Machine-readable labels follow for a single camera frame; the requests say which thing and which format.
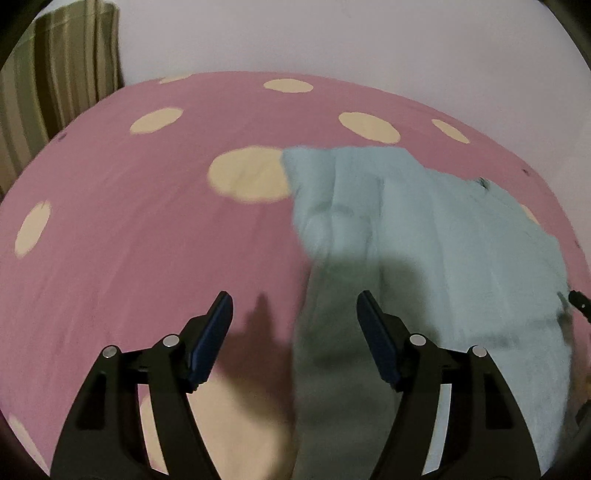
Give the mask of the light blue puffer jacket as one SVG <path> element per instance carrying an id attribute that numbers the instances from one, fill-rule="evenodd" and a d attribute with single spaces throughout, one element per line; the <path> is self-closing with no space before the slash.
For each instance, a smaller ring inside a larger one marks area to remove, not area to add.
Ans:
<path id="1" fill-rule="evenodd" d="M 294 477 L 366 479 L 388 438 L 400 400 L 356 319 L 366 290 L 440 347 L 485 347 L 550 467 L 572 358 L 557 239 L 500 186 L 400 147 L 297 147 L 282 160 L 312 262 L 294 331 Z"/>

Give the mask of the pink dotted bed sheet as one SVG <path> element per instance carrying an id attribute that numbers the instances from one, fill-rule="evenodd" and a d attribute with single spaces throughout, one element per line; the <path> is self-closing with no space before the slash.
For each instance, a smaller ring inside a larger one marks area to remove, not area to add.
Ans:
<path id="1" fill-rule="evenodd" d="M 95 359 L 153 346 L 221 291 L 233 320 L 187 396 L 224 479 L 297 479 L 294 331 L 311 258 L 294 226 L 290 148 L 400 147 L 506 190 L 555 237 L 568 292 L 590 275 L 523 160 L 459 120 L 367 87 L 270 73 L 153 80 L 60 132 L 1 205 L 1 411 L 43 473 Z"/>

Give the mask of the striped green brown curtain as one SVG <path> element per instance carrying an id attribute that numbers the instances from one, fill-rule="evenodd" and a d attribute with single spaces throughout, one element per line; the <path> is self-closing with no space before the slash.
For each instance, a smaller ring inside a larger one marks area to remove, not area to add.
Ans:
<path id="1" fill-rule="evenodd" d="M 76 1 L 32 22 L 1 68 L 1 193 L 74 119 L 123 87 L 119 8 Z"/>

